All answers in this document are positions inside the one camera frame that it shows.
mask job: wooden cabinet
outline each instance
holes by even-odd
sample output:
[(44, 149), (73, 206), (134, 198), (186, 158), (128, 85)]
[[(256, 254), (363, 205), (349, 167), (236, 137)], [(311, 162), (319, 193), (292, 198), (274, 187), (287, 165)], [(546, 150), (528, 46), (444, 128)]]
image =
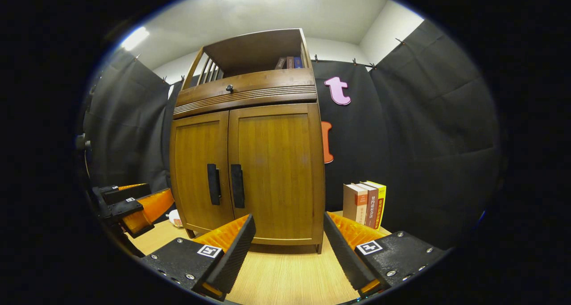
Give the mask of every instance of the wooden cabinet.
[[(250, 39), (264, 48), (276, 37), (294, 41), (270, 53), (301, 55), (304, 68), (268, 70), (278, 59), (267, 58), (269, 48), (250, 57), (263, 65), (251, 66), (226, 60), (221, 51), (230, 57), (232, 45), (245, 47), (245, 52)], [(297, 53), (292, 45), (298, 46)], [(198, 85), (188, 86), (187, 78), (174, 112), (171, 178), (184, 227), (192, 237), (192, 231), (208, 232), (253, 214), (253, 243), (315, 244), (320, 253), (325, 208), (322, 130), (301, 29), (242, 35), (214, 46), (201, 49), (188, 77), (201, 56), (215, 55), (216, 63), (208, 59)]]

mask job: black fabric backdrop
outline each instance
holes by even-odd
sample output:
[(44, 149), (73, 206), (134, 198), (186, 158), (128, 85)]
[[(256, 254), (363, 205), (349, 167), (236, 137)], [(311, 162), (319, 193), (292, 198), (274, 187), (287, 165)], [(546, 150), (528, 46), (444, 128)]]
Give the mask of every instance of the black fabric backdrop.
[[(377, 70), (312, 64), (321, 118), (332, 124), (326, 210), (341, 210), (344, 183), (382, 183), (387, 230), (451, 247), (477, 223), (499, 170), (493, 101), (469, 58), (424, 21)], [(332, 77), (347, 83), (350, 104), (332, 100), (324, 84)], [(120, 51), (109, 60), (84, 121), (94, 185), (171, 186), (170, 127), (181, 86), (167, 100), (170, 86), (132, 55)]]

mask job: wooden floor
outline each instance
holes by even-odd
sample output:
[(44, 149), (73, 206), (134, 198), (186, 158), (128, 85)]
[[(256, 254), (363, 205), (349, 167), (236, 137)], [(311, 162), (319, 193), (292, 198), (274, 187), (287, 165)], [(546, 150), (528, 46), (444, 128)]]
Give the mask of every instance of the wooden floor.
[[(383, 228), (381, 232), (390, 234)], [(149, 232), (135, 239), (129, 236), (129, 239), (148, 255), (178, 237), (190, 240), (183, 228), (176, 228), (167, 220), (156, 224)], [(359, 293), (351, 287), (323, 234), (320, 255), (315, 253), (314, 246), (251, 245), (226, 299), (244, 305), (325, 305), (357, 297)]]

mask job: cabinet door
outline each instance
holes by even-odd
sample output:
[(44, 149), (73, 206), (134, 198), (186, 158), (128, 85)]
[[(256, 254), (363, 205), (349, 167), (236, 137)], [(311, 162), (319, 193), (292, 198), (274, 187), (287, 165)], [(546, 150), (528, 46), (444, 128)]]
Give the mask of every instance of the cabinet door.
[[(228, 112), (173, 121), (171, 179), (185, 228), (207, 232), (234, 220), (228, 185)], [(220, 205), (210, 197), (207, 165), (219, 170)]]
[(244, 193), (244, 208), (238, 208), (232, 191), (234, 214), (253, 214), (253, 242), (320, 244), (324, 166), (318, 105), (231, 110), (229, 124), (228, 161), (240, 165)]

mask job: yellow book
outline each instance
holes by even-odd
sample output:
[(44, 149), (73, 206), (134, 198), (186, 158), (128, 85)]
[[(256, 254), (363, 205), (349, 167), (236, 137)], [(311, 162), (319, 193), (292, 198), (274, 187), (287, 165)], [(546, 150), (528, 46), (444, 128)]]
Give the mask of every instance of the yellow book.
[(379, 200), (379, 208), (377, 209), (377, 220), (375, 221), (375, 229), (379, 230), (381, 227), (381, 221), (383, 220), (383, 213), (385, 211), (385, 201), (387, 197), (387, 187), (385, 185), (381, 185), (380, 183), (375, 183), (372, 181), (365, 181), (363, 182), (366, 185), (370, 185), (372, 187), (379, 189), (379, 195), (377, 199)]

